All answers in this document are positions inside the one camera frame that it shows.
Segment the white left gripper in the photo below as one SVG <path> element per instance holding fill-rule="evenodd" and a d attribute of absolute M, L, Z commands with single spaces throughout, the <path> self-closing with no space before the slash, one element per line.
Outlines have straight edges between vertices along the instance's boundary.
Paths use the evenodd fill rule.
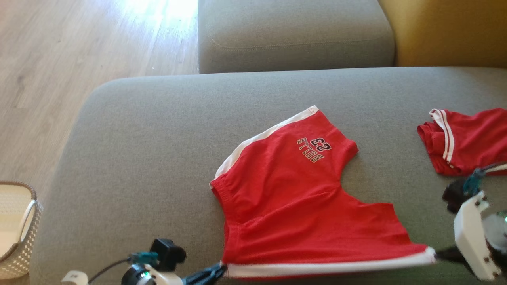
<path fill-rule="evenodd" d="M 185 278 L 173 272 L 159 272 L 149 269 L 150 280 L 147 285 L 215 285 L 226 273 L 227 265 L 217 263 Z"/>

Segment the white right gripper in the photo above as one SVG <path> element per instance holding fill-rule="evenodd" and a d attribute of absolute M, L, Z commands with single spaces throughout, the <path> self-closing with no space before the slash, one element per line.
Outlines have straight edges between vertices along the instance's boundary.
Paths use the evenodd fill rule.
<path fill-rule="evenodd" d="M 489 204 L 484 198 L 483 191 L 465 201 L 454 219 L 454 239 L 456 246 L 437 250 L 435 258 L 438 261 L 462 263 L 462 256 L 473 274 L 480 280 L 495 280 L 501 274 L 491 256 L 485 230 L 482 212 Z"/>

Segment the red Bulls 23 shorts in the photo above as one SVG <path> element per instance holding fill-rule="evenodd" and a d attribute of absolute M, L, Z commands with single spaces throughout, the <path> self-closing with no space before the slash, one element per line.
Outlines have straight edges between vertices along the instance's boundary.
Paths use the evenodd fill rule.
<path fill-rule="evenodd" d="M 221 263 L 234 279 L 280 279 L 426 266 L 391 203 L 341 185 L 357 144 L 316 106 L 243 141 L 210 182 L 225 216 Z"/>

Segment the red shorts with white stripes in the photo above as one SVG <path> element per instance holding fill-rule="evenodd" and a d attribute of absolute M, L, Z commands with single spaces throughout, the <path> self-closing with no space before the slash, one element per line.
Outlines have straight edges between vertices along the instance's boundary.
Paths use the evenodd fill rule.
<path fill-rule="evenodd" d="M 467 176 L 477 168 L 507 163 L 507 110 L 494 108 L 469 116 L 432 109 L 431 121 L 417 133 L 440 175 Z"/>

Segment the large grey sofa seat cushion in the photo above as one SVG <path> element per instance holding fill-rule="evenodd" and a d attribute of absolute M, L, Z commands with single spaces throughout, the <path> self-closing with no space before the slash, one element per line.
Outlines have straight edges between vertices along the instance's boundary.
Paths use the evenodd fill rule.
<path fill-rule="evenodd" d="M 317 106 L 359 152 L 342 185 L 392 203 L 411 240 L 454 242 L 436 174 L 416 128 L 442 108 L 507 109 L 507 70 L 374 67 L 146 76 L 114 80 L 87 99 L 44 201 L 30 285 L 92 276 L 155 238 L 169 238 L 192 274 L 223 252 L 223 213 L 210 181 L 241 142 Z"/>

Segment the cream woven laundry basket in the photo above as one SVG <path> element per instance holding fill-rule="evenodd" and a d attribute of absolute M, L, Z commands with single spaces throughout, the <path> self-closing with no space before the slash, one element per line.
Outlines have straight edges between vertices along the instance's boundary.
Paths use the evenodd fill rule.
<path fill-rule="evenodd" d="M 0 281 L 29 273 L 42 211 L 32 186 L 0 180 Z"/>

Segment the yellow sofa back cushion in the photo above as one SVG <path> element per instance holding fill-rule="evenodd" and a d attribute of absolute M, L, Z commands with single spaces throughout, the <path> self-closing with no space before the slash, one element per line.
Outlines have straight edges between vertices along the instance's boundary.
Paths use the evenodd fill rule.
<path fill-rule="evenodd" d="M 507 69 L 507 0 L 378 0 L 395 64 Z"/>

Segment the medium grey sofa seat cushion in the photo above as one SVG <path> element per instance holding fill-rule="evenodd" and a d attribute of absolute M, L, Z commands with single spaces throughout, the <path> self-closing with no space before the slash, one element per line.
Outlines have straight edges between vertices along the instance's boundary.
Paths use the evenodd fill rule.
<path fill-rule="evenodd" d="M 202 74 L 390 67 L 378 0 L 198 0 Z"/>

